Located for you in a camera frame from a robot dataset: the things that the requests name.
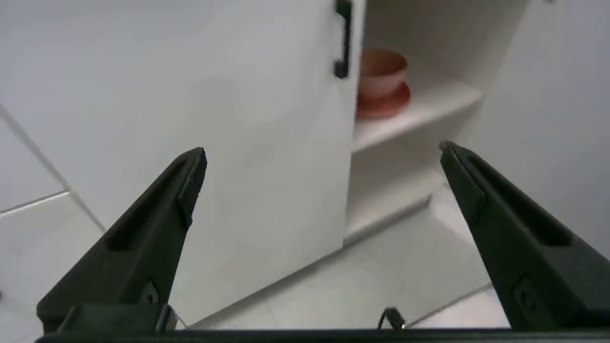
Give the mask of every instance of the tile grout line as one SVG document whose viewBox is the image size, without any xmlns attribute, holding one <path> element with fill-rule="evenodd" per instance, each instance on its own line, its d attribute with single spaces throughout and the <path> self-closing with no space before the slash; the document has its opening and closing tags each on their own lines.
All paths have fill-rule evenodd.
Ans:
<svg viewBox="0 0 610 343">
<path fill-rule="evenodd" d="M 89 216 L 89 218 L 93 221 L 93 223 L 95 223 L 97 228 L 102 233 L 106 232 L 102 223 L 97 219 L 97 217 L 95 217 L 95 215 L 93 215 L 93 212 L 87 207 L 87 205 L 85 205 L 85 202 L 83 201 L 83 199 L 81 199 L 81 197 L 78 196 L 78 194 L 70 186 L 70 184 L 68 183 L 68 180 L 66 180 L 63 177 L 63 175 L 59 172 L 59 170 L 47 158 L 47 156 L 45 156 L 45 154 L 42 153 L 40 148 L 38 148 L 38 145 L 36 145 L 36 142 L 34 142 L 34 140 L 31 139 L 31 137 L 21 127 L 21 125 L 19 125 L 19 123 L 10 116 L 9 111 L 2 104 L 0 104 L 0 117 L 3 117 L 5 119 L 9 128 L 11 130 L 13 130 L 13 132 L 17 135 L 17 137 L 21 138 L 22 143 L 26 146 L 26 148 L 28 148 L 30 150 L 30 152 L 47 169 L 47 171 L 49 171 L 51 173 L 51 175 L 53 175 L 53 177 L 55 177 L 55 179 L 57 181 L 59 181 L 59 183 L 61 183 L 61 185 L 64 188 L 64 191 L 68 192 L 70 194 L 70 197 L 74 200 L 74 202 L 76 202 L 78 207 L 80 207 L 81 210 L 84 211 Z"/>
<path fill-rule="evenodd" d="M 271 305 L 269 304 L 269 299 L 263 299 L 263 301 L 265 302 L 265 307 L 267 308 L 267 311 L 269 311 L 269 316 L 271 317 L 271 320 L 273 320 L 275 328 L 276 329 L 281 329 L 279 327 L 279 322 L 277 321 L 277 319 L 275 319 L 275 314 L 274 311 L 271 309 Z"/>
<path fill-rule="evenodd" d="M 414 321 L 411 321 L 411 322 L 407 323 L 407 328 L 412 328 L 415 325 L 423 322 L 424 320 L 426 320 L 428 318 L 431 318 L 431 317 L 435 316 L 436 314 L 439 314 L 439 313 L 443 312 L 444 310 L 446 310 L 446 309 L 456 305 L 457 303 L 459 303 L 459 302 L 461 302 L 463 300 L 467 300 L 467 299 L 471 298 L 472 296 L 474 296 L 476 294 L 482 293 L 482 292 L 487 291 L 487 290 L 491 290 L 493 288 L 494 288 L 494 284 L 491 281 L 489 281 L 487 284 L 485 284 L 485 285 L 483 285 L 481 287 L 478 287 L 478 288 L 472 290 L 471 292 L 466 293 L 463 296 L 460 296 L 459 298 L 457 298 L 456 300 L 446 304 L 445 306 L 442 306 L 442 307 L 438 308 L 437 310 L 432 311 L 430 313 L 426 313 L 425 315 L 423 315 L 419 319 L 416 319 Z"/>
<path fill-rule="evenodd" d="M 40 204 L 42 202 L 45 202 L 47 200 L 52 200 L 52 199 L 54 199 L 56 197 L 59 197 L 61 195 L 68 194 L 68 193 L 70 193 L 70 191 L 66 191 L 66 190 L 63 190 L 63 191 L 60 191 L 60 192 L 55 192 L 53 194 L 46 195 L 46 196 L 43 196 L 43 197 L 31 200 L 31 201 L 28 201 L 28 202 L 19 204 L 19 205 L 15 205 L 15 206 L 10 207 L 8 209 L 2 210 L 2 211 L 0 211 L 0 215 L 5 215 L 5 214 L 9 214 L 11 212 L 15 212 L 15 211 L 19 211 L 19 210 L 24 210 L 24 209 L 26 209 L 28 207 L 33 206 L 33 205 L 38 205 L 38 204 Z"/>
</svg>

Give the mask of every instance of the cabinet shelf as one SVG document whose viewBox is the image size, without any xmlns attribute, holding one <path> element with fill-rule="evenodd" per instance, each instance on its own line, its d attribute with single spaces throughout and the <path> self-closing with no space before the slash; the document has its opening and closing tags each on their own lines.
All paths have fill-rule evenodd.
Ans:
<svg viewBox="0 0 610 343">
<path fill-rule="evenodd" d="M 413 131 L 441 118 L 471 109 L 483 93 L 467 84 L 443 75 L 408 57 L 407 84 L 411 104 L 399 115 L 385 120 L 356 120 L 352 152 Z"/>
<path fill-rule="evenodd" d="M 442 182 L 432 166 L 423 164 L 398 142 L 355 154 L 350 171 L 345 240 L 357 238 L 425 204 Z"/>
</svg>

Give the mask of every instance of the open cabinet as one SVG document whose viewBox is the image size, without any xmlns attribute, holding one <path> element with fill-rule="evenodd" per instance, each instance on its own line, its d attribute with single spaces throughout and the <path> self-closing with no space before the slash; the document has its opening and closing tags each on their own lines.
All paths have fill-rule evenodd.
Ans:
<svg viewBox="0 0 610 343">
<path fill-rule="evenodd" d="M 67 233 L 58 220 L 56 239 L 71 234 L 85 249 L 177 155 L 202 146 L 208 174 L 171 301 L 192 324 L 431 198 L 434 207 L 437 192 L 450 198 L 438 163 L 444 139 L 538 191 L 534 200 L 569 213 L 559 216 L 569 226 L 603 227 L 610 2 L 344 1 L 349 44 L 332 0 L 1 2 L 0 117 L 25 142 L 7 158 L 17 166 L 15 154 L 31 154 L 42 167 L 15 169 L 28 187 L 0 205 L 0 228 L 28 218 L 47 236 L 45 213 L 66 201 L 87 228 Z M 396 117 L 355 120 L 367 47 L 407 56 L 412 102 Z M 333 73 L 340 48 L 352 62 L 343 78 Z M 587 177 L 566 176 L 591 161 Z M 557 166 L 561 175 L 547 177 Z M 568 184 L 582 192 L 572 203 Z M 582 199 L 597 206 L 595 220 L 569 209 Z M 446 218 L 461 220 L 454 214 Z M 584 238 L 607 242 L 606 232 Z M 35 242 L 26 238 L 20 247 Z M 44 243 L 40 252 L 57 252 Z M 51 271 L 51 253 L 36 256 L 31 269 Z M 29 325 L 35 314 L 23 304 L 38 293 L 7 291 L 26 289 L 5 276 L 18 266 L 0 270 L 10 282 L 0 284 L 0 312 L 18 313 L 4 301 L 17 299 Z M 53 271 L 39 284 L 66 272 Z"/>
<path fill-rule="evenodd" d="M 361 44 L 407 57 L 410 105 L 357 119 L 346 239 L 425 205 L 443 185 L 438 143 L 466 144 L 526 0 L 370 0 Z"/>
</svg>

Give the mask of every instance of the cabinet door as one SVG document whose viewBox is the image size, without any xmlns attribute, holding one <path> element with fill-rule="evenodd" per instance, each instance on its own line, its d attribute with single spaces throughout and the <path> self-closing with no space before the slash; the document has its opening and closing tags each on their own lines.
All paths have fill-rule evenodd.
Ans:
<svg viewBox="0 0 610 343">
<path fill-rule="evenodd" d="M 172 298 L 188 323 L 341 247 L 356 82 L 333 74 L 334 1 L 14 0 L 0 13 L 0 102 L 104 227 L 205 148 Z"/>
<path fill-rule="evenodd" d="M 610 257 L 610 2 L 530 1 L 470 148 Z"/>
</svg>

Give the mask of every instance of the white cabinet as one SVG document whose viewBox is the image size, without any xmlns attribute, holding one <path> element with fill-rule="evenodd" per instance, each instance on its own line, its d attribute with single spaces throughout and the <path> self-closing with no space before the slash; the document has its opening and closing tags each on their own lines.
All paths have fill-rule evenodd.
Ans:
<svg viewBox="0 0 610 343">
<path fill-rule="evenodd" d="M 101 233 L 66 192 L 0 214 L 3 342 L 42 335 L 36 304 Z"/>
<path fill-rule="evenodd" d="M 333 1 L 0 6 L 0 102 L 104 227 L 206 150 L 173 287 L 188 323 L 341 247 L 357 59 L 334 76 Z"/>
</svg>

